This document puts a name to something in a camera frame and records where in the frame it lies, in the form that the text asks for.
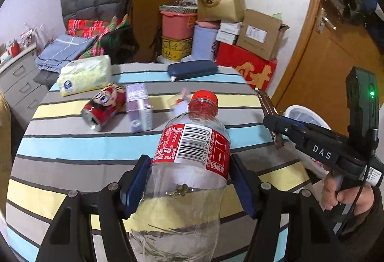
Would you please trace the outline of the right hand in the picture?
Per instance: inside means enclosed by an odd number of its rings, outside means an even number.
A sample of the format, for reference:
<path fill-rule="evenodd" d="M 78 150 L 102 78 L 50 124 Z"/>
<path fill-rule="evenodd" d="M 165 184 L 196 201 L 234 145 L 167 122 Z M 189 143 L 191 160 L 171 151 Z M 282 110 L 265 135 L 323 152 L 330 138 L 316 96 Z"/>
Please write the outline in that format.
<path fill-rule="evenodd" d="M 321 205 L 324 209 L 330 211 L 339 203 L 346 205 L 352 204 L 357 197 L 359 187 L 338 191 L 336 179 L 332 172 L 329 172 L 324 179 L 322 188 Z M 365 185 L 360 193 L 354 208 L 354 215 L 360 215 L 369 211 L 374 204 L 374 191 L 370 185 Z"/>

